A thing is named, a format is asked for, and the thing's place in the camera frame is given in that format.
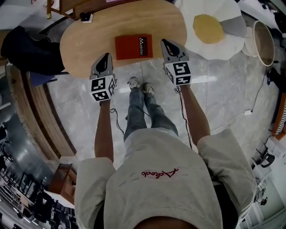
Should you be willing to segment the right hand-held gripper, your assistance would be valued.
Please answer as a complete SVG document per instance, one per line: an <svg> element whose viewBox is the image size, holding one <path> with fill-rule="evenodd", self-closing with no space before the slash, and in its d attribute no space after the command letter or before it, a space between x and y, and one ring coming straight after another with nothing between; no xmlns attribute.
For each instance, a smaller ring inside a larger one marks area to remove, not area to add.
<svg viewBox="0 0 286 229"><path fill-rule="evenodd" d="M191 82L190 60L186 49L181 44L170 40L161 40L164 58L164 70L175 86L189 85Z"/></svg>

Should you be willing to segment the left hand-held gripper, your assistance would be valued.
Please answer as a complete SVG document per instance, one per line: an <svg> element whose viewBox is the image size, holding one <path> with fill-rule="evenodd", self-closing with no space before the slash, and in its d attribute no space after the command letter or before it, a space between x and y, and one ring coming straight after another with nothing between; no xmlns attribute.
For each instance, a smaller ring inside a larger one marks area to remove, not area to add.
<svg viewBox="0 0 286 229"><path fill-rule="evenodd" d="M112 56L110 53L105 53L92 65L90 95L96 102L111 100L115 87Z"/></svg>

